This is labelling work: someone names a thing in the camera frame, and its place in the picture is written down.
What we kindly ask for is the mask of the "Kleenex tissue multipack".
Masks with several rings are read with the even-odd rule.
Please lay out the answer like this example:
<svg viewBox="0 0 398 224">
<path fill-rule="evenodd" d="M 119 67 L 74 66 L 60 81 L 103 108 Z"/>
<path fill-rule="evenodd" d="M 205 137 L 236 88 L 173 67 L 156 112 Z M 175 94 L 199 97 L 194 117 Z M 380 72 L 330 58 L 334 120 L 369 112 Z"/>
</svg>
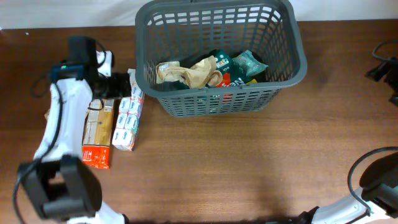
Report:
<svg viewBox="0 0 398 224">
<path fill-rule="evenodd" d="M 139 130 L 139 121 L 144 104 L 144 92 L 136 82 L 136 70 L 129 68 L 131 96 L 121 99 L 113 133 L 112 145 L 121 151 L 133 151 Z"/>
</svg>

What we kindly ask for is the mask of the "orange spaghetti pasta packet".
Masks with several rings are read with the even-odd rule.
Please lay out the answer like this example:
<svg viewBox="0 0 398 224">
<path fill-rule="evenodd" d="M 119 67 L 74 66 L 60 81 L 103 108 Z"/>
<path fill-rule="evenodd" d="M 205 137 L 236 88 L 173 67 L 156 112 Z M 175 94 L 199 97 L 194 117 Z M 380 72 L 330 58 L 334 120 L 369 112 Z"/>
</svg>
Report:
<svg viewBox="0 0 398 224">
<path fill-rule="evenodd" d="M 110 144 L 113 130 L 114 100 L 90 103 L 82 145 L 83 163 L 97 169 L 110 168 Z"/>
</svg>

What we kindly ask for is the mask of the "brown paper pouch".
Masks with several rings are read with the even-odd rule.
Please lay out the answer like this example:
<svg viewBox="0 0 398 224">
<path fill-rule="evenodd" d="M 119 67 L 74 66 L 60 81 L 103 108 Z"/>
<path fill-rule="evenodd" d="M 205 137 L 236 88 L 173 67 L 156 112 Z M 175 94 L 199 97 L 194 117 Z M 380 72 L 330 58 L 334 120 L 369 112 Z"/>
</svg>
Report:
<svg viewBox="0 0 398 224">
<path fill-rule="evenodd" d="M 163 62 L 156 66 L 156 84 L 180 82 L 192 88 L 203 88 L 206 85 L 216 87 L 223 81 L 223 74 L 217 70 L 216 58 L 204 58 L 190 68 L 180 66 L 180 62 Z"/>
<path fill-rule="evenodd" d="M 48 109 L 46 111 L 46 113 L 44 114 L 44 118 L 45 118 L 46 121 L 48 121 L 48 119 L 49 119 L 49 114 L 50 114 L 50 109 Z"/>
</svg>

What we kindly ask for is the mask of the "green Nescafe coffee bag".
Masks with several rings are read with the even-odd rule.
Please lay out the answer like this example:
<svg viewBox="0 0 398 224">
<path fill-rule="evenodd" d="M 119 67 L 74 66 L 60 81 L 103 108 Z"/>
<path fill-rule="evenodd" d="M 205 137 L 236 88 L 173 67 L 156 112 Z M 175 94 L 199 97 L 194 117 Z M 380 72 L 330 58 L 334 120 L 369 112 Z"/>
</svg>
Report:
<svg viewBox="0 0 398 224">
<path fill-rule="evenodd" d="M 209 54 L 206 55 L 204 58 L 210 56 L 214 56 L 216 58 L 216 67 L 217 70 L 223 74 L 223 81 L 216 87 L 210 87 L 208 85 L 206 85 L 205 87 L 221 88 L 221 87 L 240 86 L 240 85 L 257 83 L 257 80 L 254 78 L 255 76 L 247 77 L 243 69 L 240 68 L 239 65 L 233 61 L 233 58 L 230 57 L 224 50 L 214 49 L 211 52 L 209 52 Z M 175 88 L 178 90 L 189 88 L 188 86 L 180 82 L 164 82 L 164 83 L 173 83 Z"/>
</svg>

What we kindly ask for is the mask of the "light teal tissue pack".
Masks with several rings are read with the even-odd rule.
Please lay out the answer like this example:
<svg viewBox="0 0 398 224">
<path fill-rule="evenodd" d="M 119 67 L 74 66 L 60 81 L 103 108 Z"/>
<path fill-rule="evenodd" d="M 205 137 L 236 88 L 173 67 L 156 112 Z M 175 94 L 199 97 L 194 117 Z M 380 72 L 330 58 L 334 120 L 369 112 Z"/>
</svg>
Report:
<svg viewBox="0 0 398 224">
<path fill-rule="evenodd" d="M 250 50 L 240 53 L 237 57 L 233 58 L 233 61 L 243 69 L 247 77 L 258 75 L 268 68 L 268 65 L 255 59 Z"/>
</svg>

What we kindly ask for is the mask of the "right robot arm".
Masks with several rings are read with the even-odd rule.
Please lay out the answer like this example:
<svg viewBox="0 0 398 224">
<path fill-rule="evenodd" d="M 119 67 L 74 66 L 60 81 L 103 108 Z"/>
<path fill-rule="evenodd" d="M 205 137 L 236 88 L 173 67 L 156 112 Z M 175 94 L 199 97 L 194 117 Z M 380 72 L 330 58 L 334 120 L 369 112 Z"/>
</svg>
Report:
<svg viewBox="0 0 398 224">
<path fill-rule="evenodd" d="M 352 176 L 355 168 L 365 159 L 391 151 L 379 158 L 363 172 L 359 188 L 354 189 Z M 349 195 L 325 207 L 315 207 L 302 212 L 289 223 L 338 224 L 369 223 L 397 218 L 397 147 L 387 146 L 367 152 L 351 166 L 347 184 Z"/>
</svg>

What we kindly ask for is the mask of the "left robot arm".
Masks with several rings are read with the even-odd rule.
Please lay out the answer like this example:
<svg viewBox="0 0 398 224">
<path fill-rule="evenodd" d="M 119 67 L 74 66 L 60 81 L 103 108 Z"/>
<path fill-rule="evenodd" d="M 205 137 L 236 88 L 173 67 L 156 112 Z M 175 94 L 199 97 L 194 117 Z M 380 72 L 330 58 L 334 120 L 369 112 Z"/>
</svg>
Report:
<svg viewBox="0 0 398 224">
<path fill-rule="evenodd" d="M 114 100 L 131 95 L 128 73 L 111 72 L 114 56 L 87 36 L 68 40 L 68 58 L 47 75 L 51 103 L 44 136 L 31 162 L 21 163 L 12 205 L 24 222 L 17 194 L 23 188 L 39 218 L 67 223 L 129 223 L 103 201 L 101 184 L 83 163 L 82 142 L 86 112 L 95 99 Z"/>
</svg>

